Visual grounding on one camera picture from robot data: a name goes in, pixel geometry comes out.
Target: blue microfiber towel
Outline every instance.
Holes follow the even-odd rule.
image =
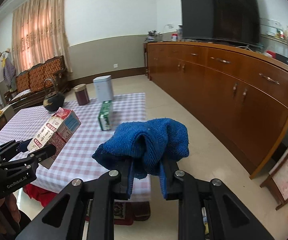
[[[135,178],[159,175],[163,154],[179,161],[188,157],[188,134],[185,125],[169,118],[120,124],[112,138],[101,144],[92,157],[108,170],[125,156],[134,159]]]

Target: flat screen tv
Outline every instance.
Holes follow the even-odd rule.
[[[181,0],[183,38],[257,46],[257,0]]]

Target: beige floor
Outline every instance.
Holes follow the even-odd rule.
[[[276,240],[288,238],[288,205],[276,211],[277,202],[260,183],[266,178],[268,165],[254,180],[233,155],[195,117],[145,76],[114,79],[114,94],[146,93],[147,120],[160,117],[175,119],[188,129],[190,156],[179,162],[179,167],[195,178],[210,181],[221,179],[262,222]],[[95,97],[93,84],[87,85],[89,96]],[[75,100],[73,91],[66,101]],[[32,219],[42,206],[29,199],[25,193],[18,194],[18,204]],[[152,177],[151,217],[132,226],[115,226],[115,239],[177,239],[177,201],[164,201],[158,178]]]

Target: beige curtain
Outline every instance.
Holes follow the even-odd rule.
[[[64,29],[64,0],[28,0],[13,13],[12,50],[17,72],[64,56],[71,72]]]

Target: maroon canister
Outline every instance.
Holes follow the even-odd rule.
[[[90,102],[86,90],[86,84],[81,84],[73,88],[77,102],[80,106],[86,105]]]

